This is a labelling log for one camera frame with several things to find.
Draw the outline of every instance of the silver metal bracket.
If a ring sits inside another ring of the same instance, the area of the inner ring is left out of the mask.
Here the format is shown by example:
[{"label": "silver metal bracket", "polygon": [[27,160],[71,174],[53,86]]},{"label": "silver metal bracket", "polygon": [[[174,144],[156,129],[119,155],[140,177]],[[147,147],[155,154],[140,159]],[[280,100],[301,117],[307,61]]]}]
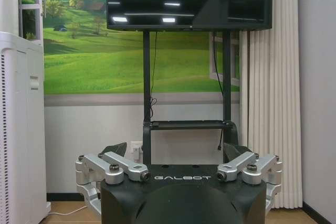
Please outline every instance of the silver metal bracket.
[{"label": "silver metal bracket", "polygon": [[276,194],[281,192],[282,162],[279,157],[270,154],[259,157],[252,152],[245,152],[231,162],[219,165],[217,178],[221,182],[234,181],[240,172],[243,181],[249,185],[259,185],[262,180],[266,183],[266,214],[268,214]]},{"label": "silver metal bracket", "polygon": [[101,202],[98,190],[105,180],[109,185],[118,185],[124,180],[126,173],[130,180],[144,182],[150,178],[147,166],[134,163],[116,153],[107,152],[97,155],[80,156],[76,161],[77,191],[83,194],[86,205],[98,216],[101,216]]},{"label": "silver metal bracket", "polygon": [[250,185],[259,185],[267,172],[276,164],[277,157],[275,155],[268,154],[265,157],[260,157],[256,163],[251,164],[253,168],[246,166],[243,169],[243,181]]},{"label": "silver metal bracket", "polygon": [[144,164],[132,162],[114,152],[105,153],[102,159],[110,164],[118,164],[132,181],[144,182],[150,179],[150,173]]},{"label": "silver metal bracket", "polygon": [[217,168],[217,178],[219,181],[228,182],[237,179],[240,173],[248,164],[254,163],[256,156],[253,152],[245,152],[227,164],[221,164]]}]

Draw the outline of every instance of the white wall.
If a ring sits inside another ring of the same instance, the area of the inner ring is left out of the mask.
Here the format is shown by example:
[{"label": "white wall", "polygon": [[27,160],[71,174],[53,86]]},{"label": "white wall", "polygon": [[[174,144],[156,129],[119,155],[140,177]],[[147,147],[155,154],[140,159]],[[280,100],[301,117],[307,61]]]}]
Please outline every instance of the white wall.
[{"label": "white wall", "polygon": [[336,223],[336,0],[299,0],[303,200]]},{"label": "white wall", "polygon": [[[221,120],[221,104],[158,105],[154,120]],[[239,104],[232,105],[239,127]],[[45,108],[47,191],[76,192],[78,155],[107,145],[142,141],[143,106],[63,106]],[[152,132],[152,163],[219,164],[220,130]]]}]

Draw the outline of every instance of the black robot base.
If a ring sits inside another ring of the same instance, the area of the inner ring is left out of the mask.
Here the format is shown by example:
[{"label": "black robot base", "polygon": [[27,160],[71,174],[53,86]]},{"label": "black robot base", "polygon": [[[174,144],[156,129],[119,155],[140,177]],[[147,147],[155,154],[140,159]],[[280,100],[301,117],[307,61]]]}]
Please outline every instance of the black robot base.
[{"label": "black robot base", "polygon": [[217,165],[150,165],[145,183],[101,182],[102,224],[264,224],[266,183],[221,183]]}]

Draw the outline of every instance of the black tv screen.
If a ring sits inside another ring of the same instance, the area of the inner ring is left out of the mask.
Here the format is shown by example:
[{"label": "black tv screen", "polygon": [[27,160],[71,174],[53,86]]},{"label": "black tv screen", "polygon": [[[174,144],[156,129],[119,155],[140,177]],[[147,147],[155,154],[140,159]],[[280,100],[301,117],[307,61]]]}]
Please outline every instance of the black tv screen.
[{"label": "black tv screen", "polygon": [[272,0],[107,0],[110,29],[269,29],[271,14]]}]

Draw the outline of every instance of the baseboard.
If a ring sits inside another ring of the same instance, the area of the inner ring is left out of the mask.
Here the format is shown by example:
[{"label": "baseboard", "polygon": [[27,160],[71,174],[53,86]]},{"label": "baseboard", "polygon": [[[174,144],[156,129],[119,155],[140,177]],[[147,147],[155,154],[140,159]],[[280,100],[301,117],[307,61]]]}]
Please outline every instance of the baseboard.
[{"label": "baseboard", "polygon": [[47,201],[84,201],[79,193],[47,193]]},{"label": "baseboard", "polygon": [[320,215],[315,209],[309,206],[307,203],[303,202],[302,210],[308,214],[314,221],[318,224],[331,224],[325,217]]}]

